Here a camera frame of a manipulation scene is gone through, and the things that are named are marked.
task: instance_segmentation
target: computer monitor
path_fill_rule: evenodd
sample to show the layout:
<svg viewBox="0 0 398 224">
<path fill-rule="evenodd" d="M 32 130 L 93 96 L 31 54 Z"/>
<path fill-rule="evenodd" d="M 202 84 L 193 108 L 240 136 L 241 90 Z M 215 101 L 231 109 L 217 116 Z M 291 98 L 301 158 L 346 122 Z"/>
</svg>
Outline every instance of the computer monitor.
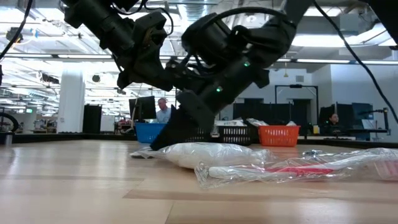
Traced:
<svg viewBox="0 0 398 224">
<path fill-rule="evenodd" d="M 132 118 L 132 113 L 134 108 L 136 111 L 134 113 L 134 120 L 143 119 L 156 119 L 156 107 L 155 107 L 155 97 L 146 96 L 137 99 L 129 100 L 130 104 L 130 117 Z"/>
</svg>

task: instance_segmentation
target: orange basket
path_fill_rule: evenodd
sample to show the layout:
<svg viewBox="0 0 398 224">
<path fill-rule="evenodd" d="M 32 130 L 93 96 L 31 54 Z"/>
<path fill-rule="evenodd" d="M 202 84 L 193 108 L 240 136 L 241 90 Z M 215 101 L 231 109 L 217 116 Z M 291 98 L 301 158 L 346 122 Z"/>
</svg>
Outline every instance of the orange basket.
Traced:
<svg viewBox="0 0 398 224">
<path fill-rule="evenodd" d="M 300 126 L 260 126 L 259 138 L 262 146 L 297 145 Z"/>
</svg>

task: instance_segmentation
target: table surface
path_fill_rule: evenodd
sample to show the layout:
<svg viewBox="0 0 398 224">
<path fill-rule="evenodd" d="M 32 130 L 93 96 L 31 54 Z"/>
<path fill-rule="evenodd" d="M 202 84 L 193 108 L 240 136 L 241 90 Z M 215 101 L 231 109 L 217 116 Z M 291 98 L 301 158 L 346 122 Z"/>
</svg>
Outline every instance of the table surface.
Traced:
<svg viewBox="0 0 398 224">
<path fill-rule="evenodd" d="M 201 190 L 192 170 L 130 159 L 136 142 L 0 148 L 1 223 L 396 223 L 398 184 L 252 182 Z M 271 148 L 279 157 L 330 146 Z"/>
</svg>

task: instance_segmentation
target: ceiling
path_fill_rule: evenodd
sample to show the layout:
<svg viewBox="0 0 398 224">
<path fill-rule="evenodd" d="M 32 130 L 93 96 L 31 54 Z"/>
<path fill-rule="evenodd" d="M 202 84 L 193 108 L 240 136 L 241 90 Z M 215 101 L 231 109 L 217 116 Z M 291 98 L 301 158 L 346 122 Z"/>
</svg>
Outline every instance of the ceiling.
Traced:
<svg viewBox="0 0 398 224">
<path fill-rule="evenodd" d="M 0 2 L 0 49 L 8 43 L 7 32 L 11 27 L 18 27 L 24 15 L 24 9 L 18 7 L 25 0 L 7 0 Z M 282 1 L 262 0 L 171 0 L 168 1 L 169 13 L 174 21 L 174 32 L 169 36 L 162 48 L 161 55 L 183 56 L 185 51 L 181 46 L 180 36 L 184 30 L 199 17 L 211 12 L 223 12 L 242 6 L 263 6 L 279 8 Z M 383 27 L 373 26 L 373 12 L 358 4 L 357 1 L 318 0 L 328 15 L 339 25 L 341 30 L 353 36 L 352 44 L 363 59 L 384 59 L 391 51 L 383 45 L 390 39 Z M 165 7 L 163 1 L 149 1 L 149 7 Z M 129 16 L 131 19 L 146 14 L 145 11 Z M 14 44 L 9 53 L 15 54 L 57 54 L 57 55 L 109 55 L 110 51 L 99 47 L 99 40 L 85 27 L 74 29 L 63 21 L 63 4 L 58 1 L 35 0 L 24 30 L 23 40 Z M 227 25 L 243 25 L 259 27 L 266 22 L 266 17 L 260 14 L 231 16 L 225 20 Z M 167 19 L 165 30 L 170 31 L 170 21 Z M 344 48 L 339 47 L 339 40 L 328 22 L 319 16 L 314 8 L 310 8 L 306 17 L 298 27 L 298 36 L 294 45 L 287 53 L 287 58 L 317 58 L 317 59 L 350 59 Z M 43 74 L 62 81 L 62 67 L 70 58 L 5 58 L 3 67 L 3 85 L 17 85 L 17 88 L 2 88 L 0 104 L 9 110 L 28 105 L 37 105 L 40 113 L 54 114 L 59 102 L 59 85 L 40 81 Z M 128 113 L 129 98 L 136 96 L 155 95 L 156 98 L 167 98 L 170 104 L 175 104 L 175 90 L 164 92 L 148 85 L 133 83 L 124 91 L 125 95 L 117 93 L 116 80 L 119 70 L 110 60 L 72 59 L 84 63 L 86 80 L 86 103 L 103 105 L 108 114 Z M 284 64 L 276 63 L 274 68 L 305 68 L 313 72 L 321 65 L 314 64 Z M 100 76 L 100 82 L 93 81 L 93 75 Z"/>
</svg>

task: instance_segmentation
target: blue basket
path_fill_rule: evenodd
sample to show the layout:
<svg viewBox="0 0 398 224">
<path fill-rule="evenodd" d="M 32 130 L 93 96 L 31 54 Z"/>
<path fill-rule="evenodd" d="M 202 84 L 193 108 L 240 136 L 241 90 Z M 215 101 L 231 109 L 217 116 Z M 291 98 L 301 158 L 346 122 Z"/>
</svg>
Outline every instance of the blue basket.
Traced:
<svg viewBox="0 0 398 224">
<path fill-rule="evenodd" d="M 141 143 L 152 143 L 166 124 L 136 123 L 137 139 Z"/>
</svg>

